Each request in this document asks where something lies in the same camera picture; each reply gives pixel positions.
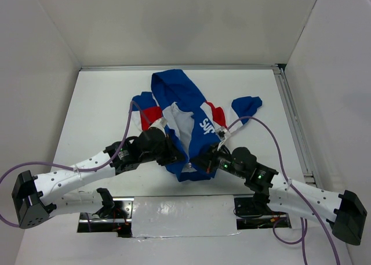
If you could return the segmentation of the blue white red jacket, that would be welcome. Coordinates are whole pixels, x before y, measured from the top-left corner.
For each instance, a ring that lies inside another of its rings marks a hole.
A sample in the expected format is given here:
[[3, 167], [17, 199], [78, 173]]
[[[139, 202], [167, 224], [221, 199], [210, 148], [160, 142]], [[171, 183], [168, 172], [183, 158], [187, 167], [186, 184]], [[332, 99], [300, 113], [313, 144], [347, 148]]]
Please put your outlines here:
[[140, 130], [164, 117], [165, 132], [184, 155], [185, 160], [167, 165], [179, 182], [214, 178], [215, 173], [193, 165], [191, 158], [219, 143], [216, 133], [221, 127], [234, 132], [255, 115], [263, 102], [259, 97], [239, 97], [226, 107], [215, 107], [207, 101], [183, 70], [156, 72], [151, 77], [151, 91], [134, 96], [131, 120]]

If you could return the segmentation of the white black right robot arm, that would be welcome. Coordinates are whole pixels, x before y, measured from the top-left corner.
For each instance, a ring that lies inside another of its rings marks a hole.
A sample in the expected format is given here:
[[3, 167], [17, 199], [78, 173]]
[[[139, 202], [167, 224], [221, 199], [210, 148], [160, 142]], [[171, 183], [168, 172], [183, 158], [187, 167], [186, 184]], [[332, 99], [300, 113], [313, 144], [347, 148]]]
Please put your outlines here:
[[285, 179], [275, 169], [259, 163], [246, 147], [229, 153], [213, 145], [191, 163], [206, 173], [220, 169], [244, 179], [245, 186], [254, 192], [253, 207], [259, 214], [273, 211], [312, 221], [321, 219], [339, 240], [355, 246], [361, 243], [367, 211], [351, 191], [339, 194]]

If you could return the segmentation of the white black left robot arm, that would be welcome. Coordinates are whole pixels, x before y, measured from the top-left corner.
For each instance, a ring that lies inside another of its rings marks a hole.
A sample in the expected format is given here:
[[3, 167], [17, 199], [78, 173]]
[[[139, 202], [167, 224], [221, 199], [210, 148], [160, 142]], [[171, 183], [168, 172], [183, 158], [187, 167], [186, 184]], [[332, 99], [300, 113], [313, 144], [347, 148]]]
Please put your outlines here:
[[97, 155], [68, 169], [40, 175], [29, 170], [17, 176], [12, 191], [19, 227], [28, 229], [57, 215], [72, 212], [94, 213], [102, 218], [114, 213], [115, 203], [106, 188], [79, 192], [83, 186], [137, 169], [155, 161], [160, 166], [185, 160], [170, 136], [150, 128], [106, 147]]

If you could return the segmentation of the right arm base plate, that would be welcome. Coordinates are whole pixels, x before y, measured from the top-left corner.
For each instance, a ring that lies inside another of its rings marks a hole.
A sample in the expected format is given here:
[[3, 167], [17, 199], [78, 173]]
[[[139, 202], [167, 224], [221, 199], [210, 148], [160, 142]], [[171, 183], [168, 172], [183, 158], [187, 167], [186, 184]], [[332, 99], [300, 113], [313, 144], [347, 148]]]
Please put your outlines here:
[[252, 196], [234, 197], [235, 208], [233, 213], [237, 221], [238, 230], [253, 230], [273, 228], [291, 228], [288, 215], [282, 212], [273, 212], [265, 207], [258, 207]]

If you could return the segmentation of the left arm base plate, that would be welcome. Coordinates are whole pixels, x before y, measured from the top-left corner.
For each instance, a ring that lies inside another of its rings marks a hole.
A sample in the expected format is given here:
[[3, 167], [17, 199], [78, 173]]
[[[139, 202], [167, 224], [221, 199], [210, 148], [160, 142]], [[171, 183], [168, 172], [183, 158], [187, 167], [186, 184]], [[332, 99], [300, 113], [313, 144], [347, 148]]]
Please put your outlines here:
[[133, 197], [114, 197], [115, 207], [108, 215], [80, 213], [77, 233], [116, 233], [118, 237], [132, 237]]

